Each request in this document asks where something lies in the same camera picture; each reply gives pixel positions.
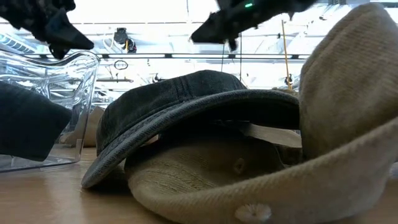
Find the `hat brim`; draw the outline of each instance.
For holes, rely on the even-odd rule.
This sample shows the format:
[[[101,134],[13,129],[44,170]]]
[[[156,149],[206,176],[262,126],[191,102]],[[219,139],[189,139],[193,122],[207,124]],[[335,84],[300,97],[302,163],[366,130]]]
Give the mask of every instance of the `hat brim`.
[[[82,187],[90,188],[98,184],[127,156],[156,134],[197,117],[299,129],[299,101],[294,96],[274,90],[236,90],[171,106],[137,123],[102,150],[83,177]]]

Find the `wooden table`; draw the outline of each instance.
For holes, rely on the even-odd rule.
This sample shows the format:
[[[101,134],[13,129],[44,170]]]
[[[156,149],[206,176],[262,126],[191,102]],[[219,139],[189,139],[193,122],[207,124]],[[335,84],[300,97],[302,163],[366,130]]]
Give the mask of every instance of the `wooden table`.
[[[0,223],[170,223],[141,207],[122,178],[108,180],[95,191],[82,190],[81,178],[94,158],[95,150],[85,149],[81,162],[77,164],[35,172],[1,174]],[[374,209],[334,223],[398,223],[398,165],[396,167],[397,178],[389,181]]]

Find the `bucket hat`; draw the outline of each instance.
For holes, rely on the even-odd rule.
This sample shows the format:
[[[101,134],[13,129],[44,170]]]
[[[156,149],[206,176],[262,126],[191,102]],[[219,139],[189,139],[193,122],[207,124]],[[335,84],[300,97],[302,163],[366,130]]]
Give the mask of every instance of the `bucket hat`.
[[[98,157],[82,187],[100,183],[148,140],[189,119],[298,129],[299,100],[274,90],[248,90],[235,76],[211,70],[129,90],[105,109],[99,121]]]
[[[313,224],[371,208],[398,154],[397,57],[383,7],[354,8],[302,68],[301,164],[282,166],[275,144],[160,139],[126,161],[133,196],[177,223]],[[151,150],[161,152],[139,157]]]

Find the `dark gray baseball cap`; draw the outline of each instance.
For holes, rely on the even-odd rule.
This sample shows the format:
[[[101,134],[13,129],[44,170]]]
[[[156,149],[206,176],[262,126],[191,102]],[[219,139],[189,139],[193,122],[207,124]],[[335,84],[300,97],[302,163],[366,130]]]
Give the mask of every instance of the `dark gray baseball cap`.
[[[107,107],[98,124],[98,157],[83,188],[101,182],[157,134],[192,119],[299,129],[299,101],[279,91],[248,90],[235,76],[211,70],[129,90]]]

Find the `clear plastic container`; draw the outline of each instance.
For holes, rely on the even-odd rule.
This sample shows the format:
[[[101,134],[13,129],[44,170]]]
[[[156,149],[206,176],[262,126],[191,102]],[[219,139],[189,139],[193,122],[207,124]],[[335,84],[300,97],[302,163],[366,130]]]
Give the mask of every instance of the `clear plastic container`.
[[[72,111],[72,118],[43,162],[0,155],[0,172],[71,164],[80,160],[100,59],[77,52],[44,62],[0,51],[0,81],[40,93]]]

